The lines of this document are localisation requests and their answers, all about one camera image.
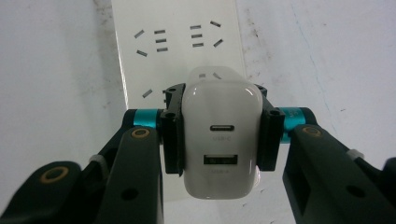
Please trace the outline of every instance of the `white power adapter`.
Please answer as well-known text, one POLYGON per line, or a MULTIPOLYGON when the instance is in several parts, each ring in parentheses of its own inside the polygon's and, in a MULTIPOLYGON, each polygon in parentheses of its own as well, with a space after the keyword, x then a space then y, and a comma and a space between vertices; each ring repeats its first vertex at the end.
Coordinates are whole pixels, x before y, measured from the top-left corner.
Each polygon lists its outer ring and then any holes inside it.
POLYGON ((228 67, 192 70, 183 94, 184 184, 199 199, 236 199, 254 185, 260 90, 228 67))

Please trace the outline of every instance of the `white surface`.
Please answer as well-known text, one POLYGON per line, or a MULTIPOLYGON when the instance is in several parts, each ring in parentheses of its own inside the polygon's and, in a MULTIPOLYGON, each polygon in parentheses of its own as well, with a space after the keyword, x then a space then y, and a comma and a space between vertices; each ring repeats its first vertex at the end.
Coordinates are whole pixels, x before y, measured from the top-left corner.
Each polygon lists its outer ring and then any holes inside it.
MULTIPOLYGON (((396 155, 394 1, 236 5, 247 76, 273 105, 312 108, 378 168, 396 155)), ((119 128, 125 103, 111 22, 107 1, 0 2, 1 210, 33 170, 61 160, 85 166, 119 128)), ((282 146, 276 172, 262 173, 240 200, 192 200, 165 183, 166 223, 293 223, 281 182, 286 155, 282 146)))
POLYGON ((187 192, 199 199, 236 199, 254 185, 262 118, 262 92, 222 66, 197 67, 183 93, 187 192), (233 125, 231 132, 211 131, 212 125, 233 125), (204 164, 204 157, 237 156, 237 164, 204 164))
POLYGON ((165 108, 163 90, 185 83, 199 66, 227 66, 246 76, 234 0, 112 3, 128 108, 165 108), (199 43, 203 46, 193 47, 199 43))

